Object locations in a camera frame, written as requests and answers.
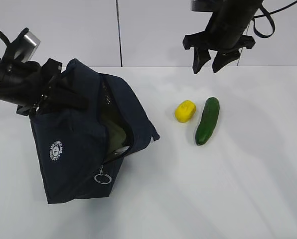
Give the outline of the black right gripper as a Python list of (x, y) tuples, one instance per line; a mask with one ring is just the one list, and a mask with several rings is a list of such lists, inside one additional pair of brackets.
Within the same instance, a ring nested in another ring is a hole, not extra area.
[(194, 47), (194, 59), (192, 69), (194, 74), (199, 73), (201, 68), (211, 59), (208, 50), (214, 50), (218, 53), (212, 63), (212, 70), (217, 73), (229, 63), (240, 58), (241, 48), (252, 49), (255, 45), (252, 36), (241, 35), (238, 40), (230, 41), (228, 38), (215, 38), (206, 31), (185, 35), (183, 46), (185, 50)]

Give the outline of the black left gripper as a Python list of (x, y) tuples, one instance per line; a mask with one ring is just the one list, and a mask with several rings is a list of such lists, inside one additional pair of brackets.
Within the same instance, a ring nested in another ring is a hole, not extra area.
[(60, 78), (62, 63), (48, 59), (38, 70), (24, 79), (24, 88), (18, 96), (16, 114), (43, 115), (56, 111), (60, 106), (86, 110), (89, 100), (72, 89), (67, 77)]

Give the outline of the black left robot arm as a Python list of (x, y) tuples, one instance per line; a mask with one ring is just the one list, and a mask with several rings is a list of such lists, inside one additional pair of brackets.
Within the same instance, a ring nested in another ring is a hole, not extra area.
[(16, 113), (23, 116), (86, 110), (88, 99), (73, 90), (61, 70), (62, 63), (53, 59), (40, 65), (0, 58), (0, 100), (15, 104)]

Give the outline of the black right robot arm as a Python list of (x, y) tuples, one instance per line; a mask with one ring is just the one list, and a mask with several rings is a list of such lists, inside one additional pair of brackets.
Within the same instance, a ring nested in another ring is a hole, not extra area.
[(197, 74), (211, 60), (209, 50), (217, 52), (212, 63), (214, 73), (240, 57), (241, 48), (252, 49), (255, 40), (244, 31), (262, 5), (261, 0), (192, 0), (194, 12), (210, 12), (204, 31), (186, 35), (184, 49), (194, 48), (192, 69)]

